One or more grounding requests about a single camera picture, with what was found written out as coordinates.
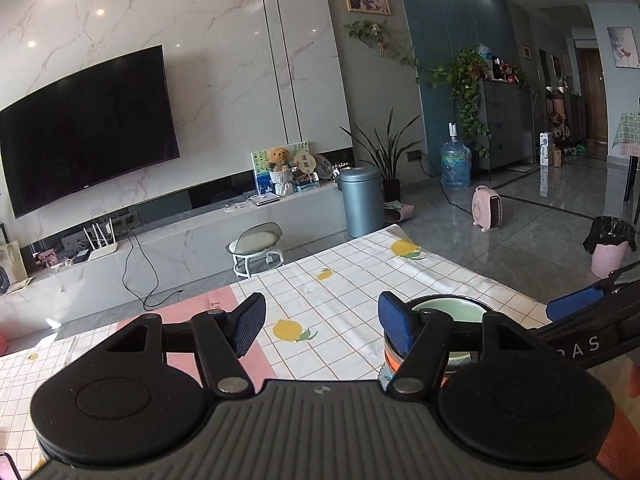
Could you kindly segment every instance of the marble tv console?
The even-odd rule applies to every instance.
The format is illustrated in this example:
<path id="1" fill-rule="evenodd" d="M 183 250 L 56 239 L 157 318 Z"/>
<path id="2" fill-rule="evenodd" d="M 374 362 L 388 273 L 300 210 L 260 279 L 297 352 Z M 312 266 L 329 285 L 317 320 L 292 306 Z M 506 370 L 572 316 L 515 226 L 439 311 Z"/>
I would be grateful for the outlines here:
<path id="1" fill-rule="evenodd" d="M 342 193 L 327 183 L 260 207 L 218 209 L 139 234 L 158 273 L 156 292 L 231 269 L 225 246 L 245 229 L 269 221 L 282 228 L 283 250 L 338 233 L 346 229 Z M 27 287 L 0 297 L 0 332 L 13 339 L 135 300 L 122 286 L 129 250 L 125 239 L 114 253 L 97 260 L 37 272 Z M 156 285 L 137 248 L 127 264 L 126 283 L 142 298 Z"/>

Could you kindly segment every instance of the smartphone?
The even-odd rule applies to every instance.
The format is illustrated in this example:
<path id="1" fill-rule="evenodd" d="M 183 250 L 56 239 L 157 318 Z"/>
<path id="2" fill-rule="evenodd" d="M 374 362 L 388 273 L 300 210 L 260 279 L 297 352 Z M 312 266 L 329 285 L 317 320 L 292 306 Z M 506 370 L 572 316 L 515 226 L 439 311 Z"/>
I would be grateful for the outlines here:
<path id="1" fill-rule="evenodd" d="M 22 480 L 14 459 L 5 452 L 0 453 L 0 480 Z"/>

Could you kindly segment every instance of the small chair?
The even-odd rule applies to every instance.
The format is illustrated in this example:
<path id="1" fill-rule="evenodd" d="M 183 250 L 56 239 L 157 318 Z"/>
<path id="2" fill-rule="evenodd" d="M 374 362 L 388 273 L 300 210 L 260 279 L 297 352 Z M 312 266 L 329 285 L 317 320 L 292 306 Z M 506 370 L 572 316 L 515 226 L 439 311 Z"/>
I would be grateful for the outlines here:
<path id="1" fill-rule="evenodd" d="M 280 229 L 280 226 L 274 222 L 267 222 L 247 229 L 238 237 L 238 240 L 234 240 L 226 246 L 226 250 L 233 256 L 236 276 L 250 278 L 257 272 L 281 266 L 284 263 L 284 256 L 282 251 L 276 247 L 281 236 L 282 229 Z M 274 254 L 279 257 L 280 261 L 272 266 Z M 263 258 L 267 263 L 268 269 L 254 270 L 252 273 L 250 262 L 256 262 Z"/>

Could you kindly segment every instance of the door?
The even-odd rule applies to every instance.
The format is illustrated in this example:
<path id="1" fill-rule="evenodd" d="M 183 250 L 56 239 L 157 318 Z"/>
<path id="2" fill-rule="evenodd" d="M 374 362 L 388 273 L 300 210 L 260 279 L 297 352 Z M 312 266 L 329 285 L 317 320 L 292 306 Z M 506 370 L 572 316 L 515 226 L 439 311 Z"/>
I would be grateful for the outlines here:
<path id="1" fill-rule="evenodd" d="M 590 144 L 604 143 L 609 139 L 607 123 L 607 94 L 604 88 L 604 76 L 600 51 L 597 48 L 580 48 L 580 86 L 586 104 L 587 139 Z"/>

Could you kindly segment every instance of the curved black tv screen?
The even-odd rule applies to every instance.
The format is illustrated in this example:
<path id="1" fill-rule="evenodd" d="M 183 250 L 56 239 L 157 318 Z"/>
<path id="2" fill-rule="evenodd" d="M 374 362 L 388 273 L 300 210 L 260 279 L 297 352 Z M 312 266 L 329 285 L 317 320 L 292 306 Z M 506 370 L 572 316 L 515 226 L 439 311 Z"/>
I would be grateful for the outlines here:
<path id="1" fill-rule="evenodd" d="M 16 218 L 180 156 L 162 46 L 85 68 L 0 111 L 0 155 Z"/>

